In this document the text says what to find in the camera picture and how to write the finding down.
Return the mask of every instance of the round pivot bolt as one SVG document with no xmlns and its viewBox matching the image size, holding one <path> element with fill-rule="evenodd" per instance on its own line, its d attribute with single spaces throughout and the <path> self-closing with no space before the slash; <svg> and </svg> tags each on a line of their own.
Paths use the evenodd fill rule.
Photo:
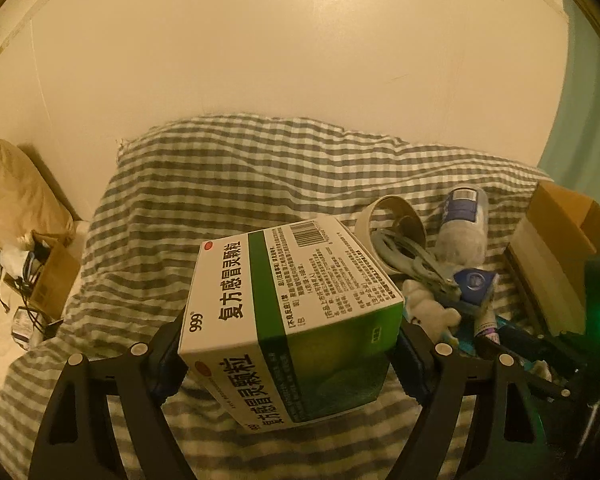
<svg viewBox="0 0 600 480">
<path fill-rule="evenodd" d="M 67 362 L 71 366 L 79 365 L 82 362 L 82 354 L 71 354 Z"/>
<path fill-rule="evenodd" d="M 453 351 L 454 349 L 446 343 L 438 343 L 436 345 L 436 352 L 438 352 L 440 355 L 451 355 Z"/>
<path fill-rule="evenodd" d="M 513 366 L 513 363 L 515 362 L 513 357 L 511 357 L 509 354 L 500 354 L 499 360 L 505 366 Z"/>
<path fill-rule="evenodd" d="M 144 343 L 136 343 L 131 347 L 131 353 L 133 355 L 144 355 L 148 349 L 149 347 Z"/>
</svg>

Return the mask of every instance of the plaid blanket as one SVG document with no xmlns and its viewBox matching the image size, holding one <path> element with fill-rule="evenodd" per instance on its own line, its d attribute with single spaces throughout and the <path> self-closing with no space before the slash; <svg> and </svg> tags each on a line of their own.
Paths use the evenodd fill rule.
<svg viewBox="0 0 600 480">
<path fill-rule="evenodd" d="M 335 215 L 356 216 L 384 194 L 419 212 L 435 240 L 441 202 L 455 184 L 490 199 L 488 264 L 502 273 L 498 313 L 518 297 L 498 255 L 525 211 L 541 171 L 462 148 L 416 145 L 308 119 L 205 116 L 154 128 L 120 149 L 96 211 L 83 283 L 58 336 L 11 365 L 0 391 L 0 460 L 27 477 L 36 433 L 66 359 L 120 354 L 148 341 L 183 309 L 202 241 Z M 114 431 L 130 479 L 143 478 L 118 402 Z M 246 434 L 187 377 L 163 406 L 200 479 L 384 478 L 420 412 L 390 370 L 379 399 L 347 415 L 291 430 Z M 472 413 L 466 399 L 441 478 L 462 453 Z"/>
</svg>

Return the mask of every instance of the white plush toy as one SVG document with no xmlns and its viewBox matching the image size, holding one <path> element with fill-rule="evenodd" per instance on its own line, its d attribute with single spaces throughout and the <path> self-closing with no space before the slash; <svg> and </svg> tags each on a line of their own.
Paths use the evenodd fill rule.
<svg viewBox="0 0 600 480">
<path fill-rule="evenodd" d="M 458 339 L 451 333 L 461 320 L 456 309 L 444 308 L 433 299 L 433 293 L 426 286 L 414 280 L 405 280 L 402 293 L 409 323 L 420 325 L 433 344 L 445 342 L 458 346 Z"/>
</svg>

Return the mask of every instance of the open cardboard box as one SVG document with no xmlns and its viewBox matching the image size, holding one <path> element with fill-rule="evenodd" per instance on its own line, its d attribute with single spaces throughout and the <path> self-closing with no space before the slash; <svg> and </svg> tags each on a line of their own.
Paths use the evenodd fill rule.
<svg viewBox="0 0 600 480">
<path fill-rule="evenodd" d="M 36 232 L 32 235 L 35 241 L 46 242 L 51 252 L 27 302 L 31 308 L 43 312 L 52 320 L 58 320 L 62 317 L 64 304 L 80 270 L 80 262 L 69 254 L 58 238 Z M 10 276 L 5 276 L 4 283 L 17 291 Z"/>
<path fill-rule="evenodd" d="M 584 333 L 584 264 L 599 250 L 598 203 L 540 182 L 504 255 L 536 330 Z"/>
</svg>

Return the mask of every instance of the plastic bottle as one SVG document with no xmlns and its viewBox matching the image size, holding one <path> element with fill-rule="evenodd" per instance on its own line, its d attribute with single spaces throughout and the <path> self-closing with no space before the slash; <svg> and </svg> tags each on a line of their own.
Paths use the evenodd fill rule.
<svg viewBox="0 0 600 480">
<path fill-rule="evenodd" d="M 440 262 L 479 268 L 487 253 L 489 199 L 471 184 L 446 196 L 434 254 Z"/>
</svg>

